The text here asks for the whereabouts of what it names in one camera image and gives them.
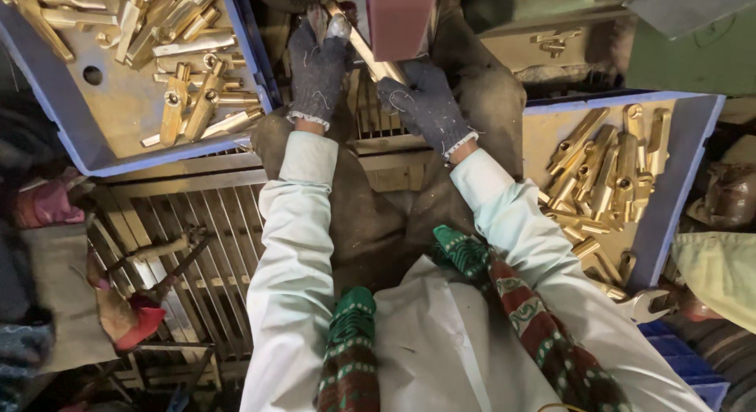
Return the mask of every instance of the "hand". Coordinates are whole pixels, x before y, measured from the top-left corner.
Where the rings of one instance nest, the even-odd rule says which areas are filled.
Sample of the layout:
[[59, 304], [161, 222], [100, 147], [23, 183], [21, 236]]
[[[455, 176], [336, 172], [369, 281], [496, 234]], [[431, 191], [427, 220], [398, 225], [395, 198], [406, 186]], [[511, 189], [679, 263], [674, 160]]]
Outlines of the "hand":
[[291, 122], [301, 118], [330, 127], [346, 73], [346, 44], [352, 26], [343, 15], [328, 25], [326, 38], [318, 46], [307, 20], [289, 40], [294, 85], [294, 103], [287, 114]]
[[478, 138], [462, 117], [444, 72], [417, 62], [407, 63], [403, 70], [411, 87], [384, 77], [378, 81], [378, 96], [384, 108], [399, 111], [411, 134], [422, 135], [447, 160], [460, 146]]

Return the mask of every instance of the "glove cuff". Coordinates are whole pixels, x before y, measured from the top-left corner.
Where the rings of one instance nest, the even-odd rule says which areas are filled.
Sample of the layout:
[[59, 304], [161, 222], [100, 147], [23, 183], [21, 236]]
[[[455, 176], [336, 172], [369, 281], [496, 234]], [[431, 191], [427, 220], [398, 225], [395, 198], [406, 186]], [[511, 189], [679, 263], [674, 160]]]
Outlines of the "glove cuff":
[[450, 155], [451, 155], [451, 154], [452, 154], [452, 153], [453, 153], [454, 151], [458, 150], [458, 149], [459, 149], [459, 147], [460, 147], [460, 146], [462, 146], [462, 144], [464, 144], [465, 142], [467, 142], [467, 141], [468, 141], [468, 140], [470, 140], [470, 139], [475, 139], [475, 140], [477, 140], [477, 139], [478, 139], [478, 134], [477, 134], [476, 132], [474, 132], [474, 131], [470, 131], [470, 132], [469, 132], [469, 133], [468, 133], [468, 134], [467, 134], [467, 135], [466, 135], [465, 137], [463, 137], [462, 139], [460, 139], [460, 141], [459, 141], [459, 142], [457, 142], [456, 144], [452, 145], [452, 147], [451, 147], [451, 148], [447, 149], [447, 150], [446, 150], [446, 151], [444, 152], [444, 158], [446, 158], [447, 160], [449, 160], [449, 156], [450, 156]]
[[296, 123], [296, 119], [297, 118], [301, 118], [301, 119], [305, 120], [306, 122], [314, 122], [314, 123], [317, 123], [317, 124], [321, 124], [321, 125], [323, 125], [323, 127], [325, 127], [326, 131], [328, 131], [328, 129], [330, 128], [330, 123], [327, 122], [327, 121], [325, 121], [324, 119], [322, 119], [320, 117], [316, 117], [316, 116], [311, 116], [309, 114], [305, 114], [305, 113], [302, 113], [300, 111], [295, 111], [293, 109], [291, 109], [287, 113], [286, 118], [287, 118], [287, 120], [289, 120], [292, 123]]

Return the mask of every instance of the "blue crate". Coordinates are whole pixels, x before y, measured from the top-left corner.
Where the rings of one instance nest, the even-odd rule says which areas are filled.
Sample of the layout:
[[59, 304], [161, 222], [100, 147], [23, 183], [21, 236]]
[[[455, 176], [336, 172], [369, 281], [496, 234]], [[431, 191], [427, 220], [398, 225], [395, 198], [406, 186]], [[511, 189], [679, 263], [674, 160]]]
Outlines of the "blue crate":
[[[263, 109], [269, 113], [281, 105], [281, 100], [249, 0], [222, 1], [237, 35], [239, 49], [246, 60], [247, 68], [242, 69], [245, 86], [254, 87]], [[78, 66], [83, 62], [91, 63], [97, 68], [115, 65], [112, 57], [103, 53], [96, 45], [94, 34], [89, 34], [91, 43], [86, 46], [79, 45], [73, 51], [77, 56], [77, 62], [71, 65]], [[229, 150], [237, 147], [237, 142], [249, 136], [244, 133], [217, 136], [195, 144], [136, 150], [134, 153], [117, 155], [109, 146], [103, 130], [111, 131], [115, 128], [123, 131], [124, 127], [99, 126], [69, 68], [54, 56], [50, 47], [12, 7], [0, 7], [0, 40], [29, 81], [44, 112], [57, 123], [60, 128], [58, 136], [63, 146], [84, 175], [114, 176], [179, 159]], [[137, 115], [133, 122], [129, 122], [128, 127], [133, 125], [132, 131], [128, 136], [118, 138], [118, 142], [128, 142], [137, 146], [139, 140], [154, 135], [159, 130], [159, 116], [163, 110], [160, 98], [165, 89], [155, 86], [141, 88], [143, 89], [127, 92], [126, 96], [130, 94], [132, 97], [157, 99], [150, 100], [149, 107], [144, 109], [142, 116]], [[115, 89], [107, 94], [118, 95]]]
[[642, 323], [638, 325], [638, 329], [677, 375], [701, 396], [708, 407], [717, 412], [730, 383], [715, 373], [705, 360], [677, 338], [663, 322], [657, 320]]

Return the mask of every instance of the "light blue shirt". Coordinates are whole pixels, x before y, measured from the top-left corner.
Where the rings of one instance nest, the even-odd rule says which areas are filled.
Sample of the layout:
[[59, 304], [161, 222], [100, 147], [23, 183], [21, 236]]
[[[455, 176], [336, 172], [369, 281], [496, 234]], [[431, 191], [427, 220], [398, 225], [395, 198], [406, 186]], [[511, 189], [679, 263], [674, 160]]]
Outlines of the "light blue shirt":
[[[279, 179], [260, 193], [266, 251], [247, 311], [255, 343], [241, 411], [315, 410], [334, 282], [328, 194], [338, 146], [295, 131]], [[572, 244], [537, 207], [537, 187], [515, 183], [483, 149], [451, 179], [476, 228], [625, 391], [634, 410], [709, 410], [584, 276]], [[506, 318], [459, 275], [423, 256], [400, 286], [375, 294], [376, 357], [386, 411], [534, 412], [558, 397]]]

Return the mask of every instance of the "yellow cloth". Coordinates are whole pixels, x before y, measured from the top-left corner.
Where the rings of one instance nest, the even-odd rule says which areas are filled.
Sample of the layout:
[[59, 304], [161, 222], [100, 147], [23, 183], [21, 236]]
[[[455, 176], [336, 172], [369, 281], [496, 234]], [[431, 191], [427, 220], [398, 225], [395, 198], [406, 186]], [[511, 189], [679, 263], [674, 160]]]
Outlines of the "yellow cloth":
[[672, 257], [696, 297], [756, 333], [756, 234], [680, 233]]

